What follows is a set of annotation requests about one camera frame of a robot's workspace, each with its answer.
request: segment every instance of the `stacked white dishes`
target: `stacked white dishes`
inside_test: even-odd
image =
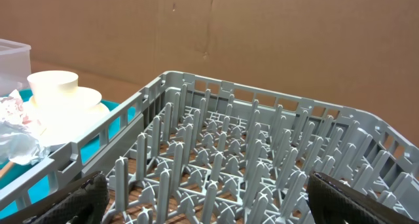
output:
[[[31,74],[27,81],[33,96],[24,108],[45,127],[39,143],[51,151],[80,136],[109,113],[100,103],[97,90],[78,86],[76,73],[42,71]]]

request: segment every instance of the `black object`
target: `black object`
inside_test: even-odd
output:
[[[96,224],[101,222],[108,203],[106,177],[94,172],[0,220],[0,224]]]
[[[310,175],[307,193],[316,224],[419,224],[320,172]]]

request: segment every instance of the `gray plastic crate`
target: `gray plastic crate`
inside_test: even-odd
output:
[[[116,119],[120,130],[109,139]],[[96,136],[101,147],[83,164],[80,148]],[[103,170],[115,191],[104,223],[122,214],[127,223],[184,215],[191,223],[307,224],[305,185],[315,170],[419,220],[418,162],[418,148],[371,113],[169,71],[2,189],[0,209],[30,205],[27,190],[45,176],[54,192]],[[132,190],[141,190],[135,200]]]

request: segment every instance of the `cardboard backdrop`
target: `cardboard backdrop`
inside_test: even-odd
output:
[[[419,144],[418,1],[0,0],[0,38],[139,85],[179,70],[356,107]]]

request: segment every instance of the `crumpled foil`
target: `crumpled foil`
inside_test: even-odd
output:
[[[0,163],[9,159],[20,165],[35,164],[49,154],[39,145],[45,128],[34,115],[28,115],[17,90],[0,98]]]

